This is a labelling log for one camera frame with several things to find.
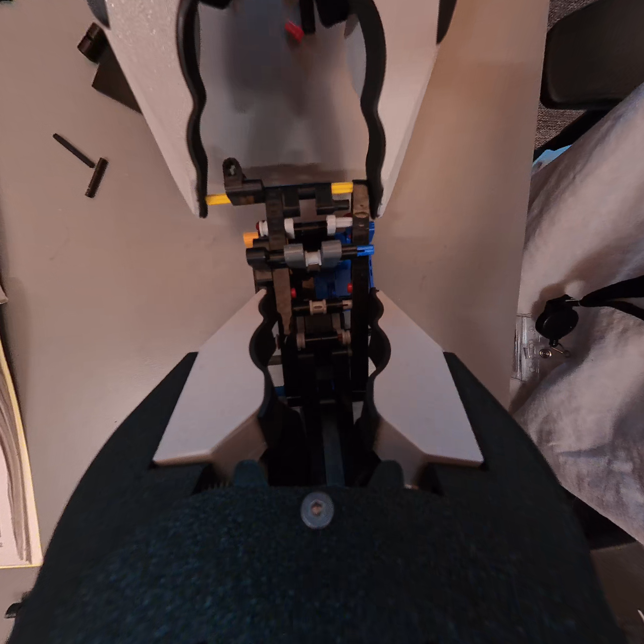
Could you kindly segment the lego instruction booklet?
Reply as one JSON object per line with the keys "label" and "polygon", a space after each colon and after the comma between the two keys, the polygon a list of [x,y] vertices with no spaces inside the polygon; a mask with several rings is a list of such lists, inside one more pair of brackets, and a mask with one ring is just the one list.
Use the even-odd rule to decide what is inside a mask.
{"label": "lego instruction booklet", "polygon": [[19,400],[1,345],[1,568],[37,568],[43,550]]}

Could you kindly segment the black lego axle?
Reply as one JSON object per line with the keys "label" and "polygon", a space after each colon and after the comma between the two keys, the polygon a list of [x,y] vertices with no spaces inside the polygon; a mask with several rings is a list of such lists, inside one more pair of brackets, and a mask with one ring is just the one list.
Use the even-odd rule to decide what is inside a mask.
{"label": "black lego axle", "polygon": [[73,145],[59,133],[53,133],[52,138],[54,139],[54,141],[58,142],[64,149],[68,150],[74,157],[78,158],[84,165],[92,169],[96,167],[96,162],[86,156],[81,150],[79,150],[75,145]]}

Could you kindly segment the black office chair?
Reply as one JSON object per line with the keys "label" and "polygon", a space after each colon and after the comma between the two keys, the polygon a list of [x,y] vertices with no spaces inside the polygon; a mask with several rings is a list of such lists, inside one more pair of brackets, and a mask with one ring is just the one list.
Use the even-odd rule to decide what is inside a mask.
{"label": "black office chair", "polygon": [[575,143],[642,83],[642,1],[595,1],[561,18],[546,36],[540,101],[582,114],[533,159]]}

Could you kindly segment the clear badge holder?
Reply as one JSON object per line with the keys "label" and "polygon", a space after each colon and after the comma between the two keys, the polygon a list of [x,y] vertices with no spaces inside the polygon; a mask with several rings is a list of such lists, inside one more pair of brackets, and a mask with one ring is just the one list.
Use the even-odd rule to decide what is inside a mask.
{"label": "clear badge holder", "polygon": [[515,349],[512,378],[519,382],[528,382],[540,372],[540,350],[543,338],[537,333],[535,322],[528,315],[517,315],[515,318]]}

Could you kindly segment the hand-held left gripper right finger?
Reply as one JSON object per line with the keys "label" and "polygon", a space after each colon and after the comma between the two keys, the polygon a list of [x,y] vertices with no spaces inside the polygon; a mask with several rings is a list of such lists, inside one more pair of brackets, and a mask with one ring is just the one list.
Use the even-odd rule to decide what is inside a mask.
{"label": "hand-held left gripper right finger", "polygon": [[405,484],[430,465],[483,464],[443,349],[382,291],[368,301],[368,378],[360,429],[369,451]]}

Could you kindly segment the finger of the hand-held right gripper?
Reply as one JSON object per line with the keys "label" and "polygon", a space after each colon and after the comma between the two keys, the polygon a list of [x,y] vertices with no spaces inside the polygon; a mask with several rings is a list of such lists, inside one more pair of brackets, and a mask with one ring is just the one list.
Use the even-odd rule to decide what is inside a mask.
{"label": "finger of the hand-held right gripper", "polygon": [[443,1],[349,1],[346,32],[368,132],[372,218],[383,215],[445,35]]}
{"label": "finger of the hand-held right gripper", "polygon": [[191,213],[207,216],[197,1],[108,1],[107,36]]}

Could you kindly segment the black flat lego plate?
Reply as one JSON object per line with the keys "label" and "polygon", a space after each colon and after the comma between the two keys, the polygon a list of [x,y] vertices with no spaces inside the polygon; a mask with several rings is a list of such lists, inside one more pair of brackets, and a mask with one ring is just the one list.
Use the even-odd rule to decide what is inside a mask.
{"label": "black flat lego plate", "polygon": [[110,48],[105,49],[102,53],[92,87],[119,104],[139,114],[142,113],[118,60]]}

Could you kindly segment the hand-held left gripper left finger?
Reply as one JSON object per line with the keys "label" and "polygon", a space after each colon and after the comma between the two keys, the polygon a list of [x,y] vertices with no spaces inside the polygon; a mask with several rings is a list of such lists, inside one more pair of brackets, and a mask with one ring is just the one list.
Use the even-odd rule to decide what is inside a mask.
{"label": "hand-held left gripper left finger", "polygon": [[264,377],[250,352],[265,294],[254,294],[198,350],[153,458],[158,466],[235,466],[267,449],[258,420]]}

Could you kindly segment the black lego technic assembly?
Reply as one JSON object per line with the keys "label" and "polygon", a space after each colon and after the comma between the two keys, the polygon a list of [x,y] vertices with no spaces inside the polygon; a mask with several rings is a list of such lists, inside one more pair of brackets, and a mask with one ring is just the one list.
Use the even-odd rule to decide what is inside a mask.
{"label": "black lego technic assembly", "polygon": [[224,192],[206,197],[208,205],[265,207],[246,259],[274,300],[286,399],[361,401],[373,285],[370,182],[268,186],[233,157],[222,173]]}

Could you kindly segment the black badge reel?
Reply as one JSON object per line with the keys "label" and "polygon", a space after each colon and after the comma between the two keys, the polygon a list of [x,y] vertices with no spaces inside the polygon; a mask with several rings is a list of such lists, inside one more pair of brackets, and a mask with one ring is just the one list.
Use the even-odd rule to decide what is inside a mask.
{"label": "black badge reel", "polygon": [[576,311],[580,300],[568,294],[547,300],[543,311],[536,319],[536,332],[548,341],[549,347],[555,349],[562,338],[575,330],[579,315]]}

